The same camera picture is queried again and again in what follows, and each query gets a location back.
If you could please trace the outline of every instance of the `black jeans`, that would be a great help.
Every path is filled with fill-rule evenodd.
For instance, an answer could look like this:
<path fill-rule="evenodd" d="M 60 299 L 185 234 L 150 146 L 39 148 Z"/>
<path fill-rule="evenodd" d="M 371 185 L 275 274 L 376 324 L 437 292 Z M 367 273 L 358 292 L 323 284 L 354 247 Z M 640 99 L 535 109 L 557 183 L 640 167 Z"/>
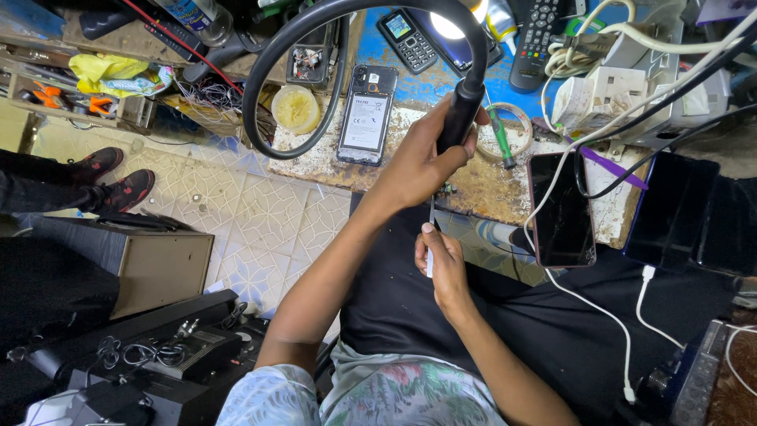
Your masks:
<path fill-rule="evenodd" d="M 350 211 L 360 196 L 353 195 Z M 341 309 L 341 338 L 361 354 L 433 356 L 480 377 L 473 359 L 434 301 L 431 279 L 416 268 L 414 243 L 428 206 L 392 218 L 360 266 Z M 620 318 L 631 333 L 632 385 L 671 358 L 675 345 L 636 318 L 642 265 L 598 248 L 597 263 L 557 280 Z M 604 424 L 623 398 L 626 339 L 618 323 L 552 283 L 530 287 L 466 263 L 481 315 L 504 343 L 546 381 L 583 424 Z M 732 277 L 707 271 L 657 271 L 643 303 L 645 321 L 681 342 L 718 316 L 730 316 Z"/>
<path fill-rule="evenodd" d="M 0 213 L 92 211 L 104 198 L 99 186 L 77 186 L 68 164 L 0 149 Z"/>

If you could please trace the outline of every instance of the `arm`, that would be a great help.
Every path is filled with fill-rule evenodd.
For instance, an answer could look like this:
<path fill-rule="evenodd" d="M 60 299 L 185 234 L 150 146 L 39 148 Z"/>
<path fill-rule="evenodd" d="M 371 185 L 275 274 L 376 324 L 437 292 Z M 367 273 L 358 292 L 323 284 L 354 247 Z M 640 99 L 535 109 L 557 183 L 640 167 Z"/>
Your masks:
<path fill-rule="evenodd" d="M 434 253 L 434 298 L 484 376 L 497 408 L 513 426 L 578 425 L 560 396 L 513 354 L 481 317 L 468 289 L 460 243 L 426 223 L 416 241 L 416 265 L 425 271 Z"/>
<path fill-rule="evenodd" d="M 472 129 L 464 146 L 436 155 L 450 97 L 413 123 L 391 161 L 326 250 L 289 290 L 266 333 L 255 368 L 293 364 L 313 373 L 318 347 L 344 303 L 357 268 L 386 222 L 424 202 L 475 152 Z M 488 122 L 484 109 L 476 118 Z"/>

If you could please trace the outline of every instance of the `bottle label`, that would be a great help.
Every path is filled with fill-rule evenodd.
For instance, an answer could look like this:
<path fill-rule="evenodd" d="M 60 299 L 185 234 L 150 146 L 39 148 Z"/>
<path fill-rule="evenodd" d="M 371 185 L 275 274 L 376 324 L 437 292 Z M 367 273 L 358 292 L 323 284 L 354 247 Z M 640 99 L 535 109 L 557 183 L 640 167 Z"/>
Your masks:
<path fill-rule="evenodd" d="M 208 5 L 207 2 L 202 2 L 201 0 L 198 3 L 201 3 L 205 7 L 200 8 L 192 0 L 179 0 L 172 6 L 165 6 L 165 9 L 188 29 L 202 31 L 213 23 L 213 19 L 216 18 L 216 10 L 212 7 L 213 3 Z"/>

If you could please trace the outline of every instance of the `speaker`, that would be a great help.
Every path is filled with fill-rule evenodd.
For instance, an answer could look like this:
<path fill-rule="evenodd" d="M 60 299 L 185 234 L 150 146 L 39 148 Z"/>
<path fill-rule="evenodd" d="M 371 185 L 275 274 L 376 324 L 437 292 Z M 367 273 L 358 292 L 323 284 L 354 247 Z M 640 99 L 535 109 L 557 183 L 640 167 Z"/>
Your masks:
<path fill-rule="evenodd" d="M 42 216 L 34 236 L 69 247 L 119 277 L 111 319 L 202 294 L 213 235 L 162 232 L 82 218 Z"/>

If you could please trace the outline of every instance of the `yellow plastic bag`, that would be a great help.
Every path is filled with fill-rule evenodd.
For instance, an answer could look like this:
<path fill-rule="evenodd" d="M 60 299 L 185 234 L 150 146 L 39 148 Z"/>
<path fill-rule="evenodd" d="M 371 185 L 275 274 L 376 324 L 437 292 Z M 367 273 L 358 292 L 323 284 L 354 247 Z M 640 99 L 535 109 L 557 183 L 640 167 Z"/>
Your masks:
<path fill-rule="evenodd" d="M 128 90 L 106 87 L 101 80 L 127 80 L 140 74 L 150 64 L 136 59 L 98 53 L 73 56 L 68 66 L 79 78 L 76 88 L 82 93 L 106 93 L 125 98 L 135 95 Z"/>

